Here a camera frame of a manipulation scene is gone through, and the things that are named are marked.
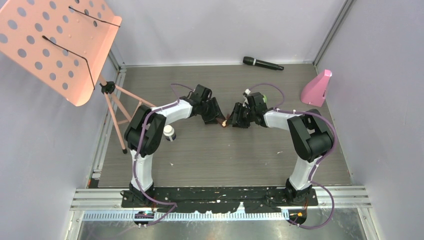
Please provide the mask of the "brown translucent pill container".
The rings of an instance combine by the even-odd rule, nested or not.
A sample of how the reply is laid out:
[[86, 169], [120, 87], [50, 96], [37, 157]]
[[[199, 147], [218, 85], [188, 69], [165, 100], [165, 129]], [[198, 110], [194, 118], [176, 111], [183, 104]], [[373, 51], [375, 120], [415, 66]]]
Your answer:
[[227, 114], [227, 116], [225, 117], [225, 120], [223, 120], [220, 125], [223, 128], [227, 128], [229, 126], [233, 125], [233, 114]]

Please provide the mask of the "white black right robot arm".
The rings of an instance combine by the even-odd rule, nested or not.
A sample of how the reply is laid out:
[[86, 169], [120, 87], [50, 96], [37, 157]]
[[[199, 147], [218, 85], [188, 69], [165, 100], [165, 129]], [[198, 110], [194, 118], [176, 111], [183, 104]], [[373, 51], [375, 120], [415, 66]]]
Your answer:
[[290, 133], [297, 159], [292, 174], [286, 180], [283, 197], [288, 204], [299, 205], [311, 192], [312, 178], [320, 159], [336, 143], [329, 121], [314, 108], [305, 112], [269, 108], [264, 95], [259, 92], [244, 93], [243, 96], [244, 103], [235, 103], [226, 123], [243, 129], [255, 123]]

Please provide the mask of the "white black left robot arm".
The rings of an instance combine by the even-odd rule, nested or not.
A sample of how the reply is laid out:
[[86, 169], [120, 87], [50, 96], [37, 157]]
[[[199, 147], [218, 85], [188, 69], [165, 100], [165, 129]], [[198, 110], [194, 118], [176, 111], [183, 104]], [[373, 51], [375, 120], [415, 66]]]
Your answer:
[[154, 200], [152, 165], [154, 153], [160, 146], [167, 125], [201, 116], [206, 125], [220, 124], [225, 120], [211, 89], [198, 84], [187, 96], [162, 106], [140, 105], [124, 133], [132, 158], [132, 178], [129, 191], [141, 207]]

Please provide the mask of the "white capped pill bottle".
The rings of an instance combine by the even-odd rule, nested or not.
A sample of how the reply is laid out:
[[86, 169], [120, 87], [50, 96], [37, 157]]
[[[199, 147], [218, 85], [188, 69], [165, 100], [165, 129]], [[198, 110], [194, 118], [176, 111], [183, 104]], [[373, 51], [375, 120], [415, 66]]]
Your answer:
[[169, 142], [173, 142], [176, 139], [176, 132], [171, 125], [165, 125], [163, 128], [163, 135]]

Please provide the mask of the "black microphone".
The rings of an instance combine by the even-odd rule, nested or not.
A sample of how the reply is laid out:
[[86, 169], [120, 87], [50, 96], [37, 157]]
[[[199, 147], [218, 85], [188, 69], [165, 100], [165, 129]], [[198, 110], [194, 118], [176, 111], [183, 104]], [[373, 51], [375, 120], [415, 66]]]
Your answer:
[[256, 67], [265, 68], [269, 70], [275, 70], [275, 71], [283, 71], [285, 69], [282, 65], [259, 60], [257, 58], [250, 57], [250, 56], [244, 56], [242, 63], [248, 66], [256, 66]]

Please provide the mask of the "pink wedge object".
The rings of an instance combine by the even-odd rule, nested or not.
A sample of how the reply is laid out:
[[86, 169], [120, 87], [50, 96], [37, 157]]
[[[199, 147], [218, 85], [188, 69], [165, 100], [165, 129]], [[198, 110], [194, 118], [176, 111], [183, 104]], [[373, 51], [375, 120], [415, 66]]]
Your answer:
[[304, 104], [322, 107], [327, 95], [327, 88], [332, 71], [325, 69], [312, 79], [301, 91], [300, 101]]

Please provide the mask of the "pink music stand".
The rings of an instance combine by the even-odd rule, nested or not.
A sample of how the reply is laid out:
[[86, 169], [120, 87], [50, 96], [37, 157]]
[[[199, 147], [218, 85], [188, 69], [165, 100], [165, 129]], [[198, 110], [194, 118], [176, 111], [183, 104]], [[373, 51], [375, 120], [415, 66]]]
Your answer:
[[122, 18], [104, 0], [8, 0], [0, 9], [0, 51], [74, 106], [100, 87], [109, 111], [133, 116], [119, 101], [121, 87], [101, 71]]

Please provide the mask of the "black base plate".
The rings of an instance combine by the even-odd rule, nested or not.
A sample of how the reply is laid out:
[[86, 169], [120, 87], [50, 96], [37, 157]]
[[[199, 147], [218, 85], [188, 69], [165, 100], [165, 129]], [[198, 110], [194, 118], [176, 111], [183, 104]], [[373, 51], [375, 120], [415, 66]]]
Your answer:
[[129, 190], [122, 190], [123, 208], [148, 208], [159, 213], [213, 214], [234, 213], [243, 207], [247, 213], [276, 213], [280, 207], [315, 207], [316, 191], [292, 200], [284, 187], [277, 186], [224, 186], [224, 187], [154, 187], [151, 201], [143, 204]]

